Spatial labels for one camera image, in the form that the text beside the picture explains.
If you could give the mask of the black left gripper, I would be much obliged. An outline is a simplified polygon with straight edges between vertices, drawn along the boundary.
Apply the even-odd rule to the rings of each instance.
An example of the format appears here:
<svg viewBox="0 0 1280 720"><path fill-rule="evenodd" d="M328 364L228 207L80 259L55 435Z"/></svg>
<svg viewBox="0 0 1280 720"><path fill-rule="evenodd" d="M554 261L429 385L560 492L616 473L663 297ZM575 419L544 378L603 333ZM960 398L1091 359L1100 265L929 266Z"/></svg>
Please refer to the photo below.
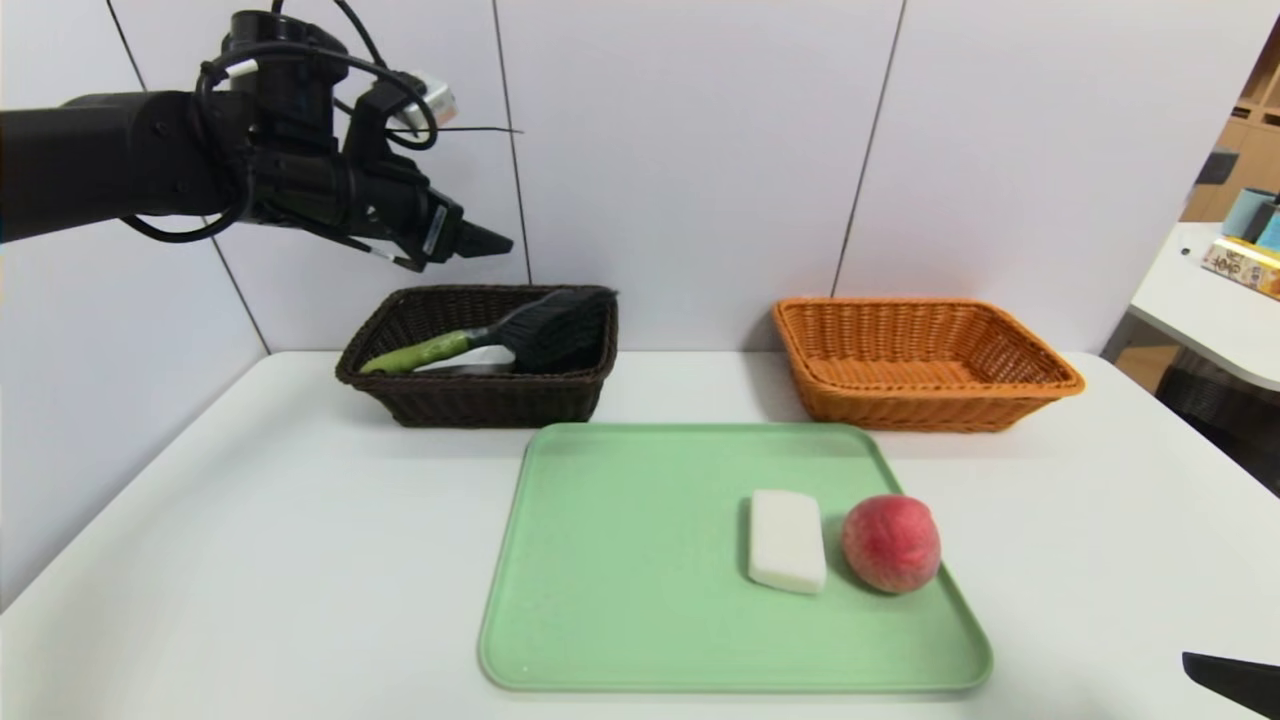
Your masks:
<svg viewBox="0 0 1280 720"><path fill-rule="evenodd" d="M348 236L397 266L422 272L453 254L492 258L515 247L507 236L461 222L461 206L417 170L380 164L352 170L351 179Z"/></svg>

